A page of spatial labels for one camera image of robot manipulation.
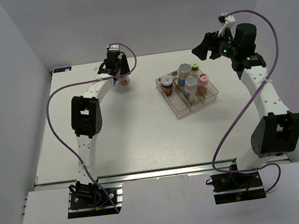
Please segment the silver lid pearl jar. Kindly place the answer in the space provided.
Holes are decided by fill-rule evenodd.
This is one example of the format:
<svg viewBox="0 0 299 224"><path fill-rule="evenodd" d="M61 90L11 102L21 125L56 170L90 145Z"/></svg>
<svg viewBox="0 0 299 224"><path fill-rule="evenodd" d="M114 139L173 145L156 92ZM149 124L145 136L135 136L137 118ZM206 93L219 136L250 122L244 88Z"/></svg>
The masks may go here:
<svg viewBox="0 0 299 224"><path fill-rule="evenodd" d="M184 96L189 102L193 102L196 96L198 79L195 76L188 76L185 79Z"/></svg>
<svg viewBox="0 0 299 224"><path fill-rule="evenodd" d="M177 85L180 90L184 90L185 87L185 79L190 75L191 66L188 63L182 63L178 69L178 80Z"/></svg>

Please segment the red label spice jar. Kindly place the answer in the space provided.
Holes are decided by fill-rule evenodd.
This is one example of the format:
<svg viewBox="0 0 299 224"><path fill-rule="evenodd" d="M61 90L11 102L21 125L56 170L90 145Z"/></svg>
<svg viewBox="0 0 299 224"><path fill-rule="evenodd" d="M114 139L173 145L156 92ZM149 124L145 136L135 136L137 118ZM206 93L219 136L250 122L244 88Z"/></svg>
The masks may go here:
<svg viewBox="0 0 299 224"><path fill-rule="evenodd" d="M122 85L128 85L128 83L130 82L129 76L128 76L128 75L125 75L125 76L121 77L121 78L119 79L119 82L120 82Z"/></svg>
<svg viewBox="0 0 299 224"><path fill-rule="evenodd" d="M170 96L173 92L173 78L166 74L162 76L160 82L162 91L164 91L166 96Z"/></svg>

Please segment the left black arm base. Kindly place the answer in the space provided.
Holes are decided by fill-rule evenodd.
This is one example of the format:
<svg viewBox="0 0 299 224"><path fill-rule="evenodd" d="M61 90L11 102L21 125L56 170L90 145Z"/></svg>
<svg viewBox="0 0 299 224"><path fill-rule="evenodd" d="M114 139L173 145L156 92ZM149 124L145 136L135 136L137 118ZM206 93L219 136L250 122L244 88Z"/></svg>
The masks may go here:
<svg viewBox="0 0 299 224"><path fill-rule="evenodd" d="M122 207L122 188L109 187L104 192L94 183L76 182L68 187L68 219L116 215Z"/></svg>

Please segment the yellow cap spice bottle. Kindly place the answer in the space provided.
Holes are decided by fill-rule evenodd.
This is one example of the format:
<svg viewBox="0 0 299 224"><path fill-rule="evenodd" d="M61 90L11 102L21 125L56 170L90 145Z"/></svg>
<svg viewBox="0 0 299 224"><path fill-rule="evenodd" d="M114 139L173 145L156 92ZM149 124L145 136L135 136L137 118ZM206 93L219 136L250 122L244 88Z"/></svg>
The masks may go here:
<svg viewBox="0 0 299 224"><path fill-rule="evenodd" d="M193 63L190 64L190 67L191 67L190 75L195 76L197 79L199 79L199 77L200 77L199 63L198 62L193 62Z"/></svg>

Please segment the pink cap spice bottle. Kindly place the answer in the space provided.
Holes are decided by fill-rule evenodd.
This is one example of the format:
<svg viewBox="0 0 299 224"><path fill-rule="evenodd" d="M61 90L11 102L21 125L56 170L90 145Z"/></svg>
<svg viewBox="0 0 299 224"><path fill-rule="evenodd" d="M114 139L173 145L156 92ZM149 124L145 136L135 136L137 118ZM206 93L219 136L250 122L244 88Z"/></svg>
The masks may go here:
<svg viewBox="0 0 299 224"><path fill-rule="evenodd" d="M201 74L198 79L197 94L199 96L206 96L207 85L209 82L209 76L206 74Z"/></svg>

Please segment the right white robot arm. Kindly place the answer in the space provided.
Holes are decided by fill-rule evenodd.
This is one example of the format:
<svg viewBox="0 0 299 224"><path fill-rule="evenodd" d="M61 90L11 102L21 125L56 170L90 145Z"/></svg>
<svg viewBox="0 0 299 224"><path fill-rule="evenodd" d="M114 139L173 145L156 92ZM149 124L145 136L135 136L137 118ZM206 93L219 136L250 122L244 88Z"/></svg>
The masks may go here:
<svg viewBox="0 0 299 224"><path fill-rule="evenodd" d="M236 170L229 175L230 183L237 188L249 181L248 172L274 157L293 152L299 138L299 113L291 112L278 96L266 62L255 52L256 31L255 25L242 23L237 25L234 35L230 29L225 29L224 35L207 32L202 43L192 50L201 60L229 58L258 112L259 123L250 137L251 146L235 160Z"/></svg>

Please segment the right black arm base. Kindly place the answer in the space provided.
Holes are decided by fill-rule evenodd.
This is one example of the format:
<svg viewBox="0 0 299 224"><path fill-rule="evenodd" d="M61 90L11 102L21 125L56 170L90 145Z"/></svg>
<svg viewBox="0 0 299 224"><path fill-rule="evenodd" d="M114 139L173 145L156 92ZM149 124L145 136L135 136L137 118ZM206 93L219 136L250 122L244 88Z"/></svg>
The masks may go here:
<svg viewBox="0 0 299 224"><path fill-rule="evenodd" d="M205 182L213 187L216 205L266 198L257 169L251 172L215 174L209 176Z"/></svg>

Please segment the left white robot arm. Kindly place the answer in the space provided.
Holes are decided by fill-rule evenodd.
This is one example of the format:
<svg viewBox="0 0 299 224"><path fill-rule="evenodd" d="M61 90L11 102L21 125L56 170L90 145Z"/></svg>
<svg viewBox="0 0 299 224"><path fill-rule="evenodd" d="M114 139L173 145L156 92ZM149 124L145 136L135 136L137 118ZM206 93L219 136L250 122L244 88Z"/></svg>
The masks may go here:
<svg viewBox="0 0 299 224"><path fill-rule="evenodd" d="M120 44L107 47L107 56L99 66L96 82L81 96L74 96L71 100L71 128L75 132L81 158L77 182L81 184L87 185L95 179L95 146L103 122L101 101L118 81L129 81L130 67L120 47Z"/></svg>

